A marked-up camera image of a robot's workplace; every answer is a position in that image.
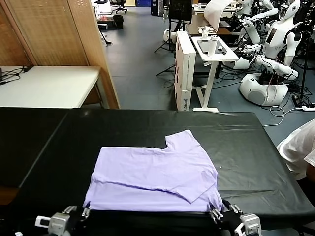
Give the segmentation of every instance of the office chair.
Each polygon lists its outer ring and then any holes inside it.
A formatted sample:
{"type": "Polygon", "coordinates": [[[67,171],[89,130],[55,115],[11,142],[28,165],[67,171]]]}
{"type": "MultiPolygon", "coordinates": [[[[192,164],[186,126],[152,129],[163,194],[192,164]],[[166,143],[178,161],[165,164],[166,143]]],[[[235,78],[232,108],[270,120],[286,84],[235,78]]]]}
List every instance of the office chair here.
{"type": "Polygon", "coordinates": [[[110,4],[119,6],[117,9],[113,10],[112,13],[116,11],[116,14],[117,14],[117,12],[123,11],[126,14],[128,10],[125,9],[125,3],[126,3],[126,0],[110,0],[110,4]]]}

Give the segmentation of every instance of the trash bin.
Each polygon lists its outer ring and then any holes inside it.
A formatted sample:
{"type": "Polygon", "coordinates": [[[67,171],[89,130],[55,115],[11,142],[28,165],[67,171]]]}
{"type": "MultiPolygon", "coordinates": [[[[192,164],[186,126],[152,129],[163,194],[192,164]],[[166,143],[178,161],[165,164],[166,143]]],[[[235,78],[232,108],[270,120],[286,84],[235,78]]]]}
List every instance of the trash bin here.
{"type": "Polygon", "coordinates": [[[114,24],[116,29],[123,29],[124,28],[124,17],[121,15],[114,15],[113,16],[114,24]]]}

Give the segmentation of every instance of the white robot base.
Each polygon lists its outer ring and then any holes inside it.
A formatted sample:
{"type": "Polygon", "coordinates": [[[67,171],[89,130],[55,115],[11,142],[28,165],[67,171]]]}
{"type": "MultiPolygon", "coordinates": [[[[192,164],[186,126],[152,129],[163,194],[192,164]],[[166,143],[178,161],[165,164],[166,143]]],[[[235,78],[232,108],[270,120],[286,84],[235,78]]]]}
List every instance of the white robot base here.
{"type": "Polygon", "coordinates": [[[258,78],[261,74],[246,75],[240,85],[240,92],[246,100],[259,106],[279,106],[287,94],[286,85],[261,85],[258,78]]]}

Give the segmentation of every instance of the wall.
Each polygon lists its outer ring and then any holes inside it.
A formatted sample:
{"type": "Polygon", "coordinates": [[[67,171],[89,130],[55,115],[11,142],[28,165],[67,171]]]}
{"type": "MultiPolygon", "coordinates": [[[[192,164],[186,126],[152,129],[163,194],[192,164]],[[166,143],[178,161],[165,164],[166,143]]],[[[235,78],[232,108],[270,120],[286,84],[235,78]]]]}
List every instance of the wall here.
{"type": "Polygon", "coordinates": [[[135,0],[126,0],[125,6],[136,6],[135,0]]]}

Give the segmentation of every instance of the gray floor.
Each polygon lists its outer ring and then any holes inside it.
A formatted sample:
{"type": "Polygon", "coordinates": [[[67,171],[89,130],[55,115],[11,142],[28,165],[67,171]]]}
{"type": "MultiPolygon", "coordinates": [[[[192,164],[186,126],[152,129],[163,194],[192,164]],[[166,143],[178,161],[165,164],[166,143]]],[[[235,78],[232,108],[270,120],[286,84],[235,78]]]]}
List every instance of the gray floor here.
{"type": "MultiPolygon", "coordinates": [[[[149,8],[129,8],[128,14],[123,14],[123,16],[124,29],[106,32],[107,39],[113,42],[113,45],[105,49],[122,109],[172,109],[172,87],[164,88],[163,86],[170,84],[167,81],[173,79],[173,75],[165,73],[163,76],[155,76],[174,62],[174,56],[168,51],[159,50],[154,54],[154,50],[163,43],[163,32],[168,28],[168,22],[164,24],[162,18],[151,16],[149,8]]],[[[199,56],[196,59],[195,71],[209,71],[208,67],[202,65],[199,56]]],[[[306,86],[310,91],[315,91],[314,73],[314,71],[308,71],[306,77],[306,86]]],[[[206,78],[196,80],[205,82],[206,78]]],[[[240,79],[223,81],[215,86],[239,81],[240,79]]],[[[217,107],[223,112],[254,112],[262,124],[278,123],[281,120],[269,111],[244,100],[238,92],[238,86],[214,89],[209,107],[217,107]]],[[[191,109],[200,107],[195,92],[193,92],[190,107],[191,109]]],[[[292,108],[294,108],[293,103],[289,100],[284,109],[288,111],[292,108]]],[[[292,130],[313,118],[315,118],[315,112],[294,111],[284,117],[281,125],[266,127],[266,132],[277,145],[292,130]]],[[[288,229],[265,232],[264,235],[294,236],[298,234],[288,229]]]]}

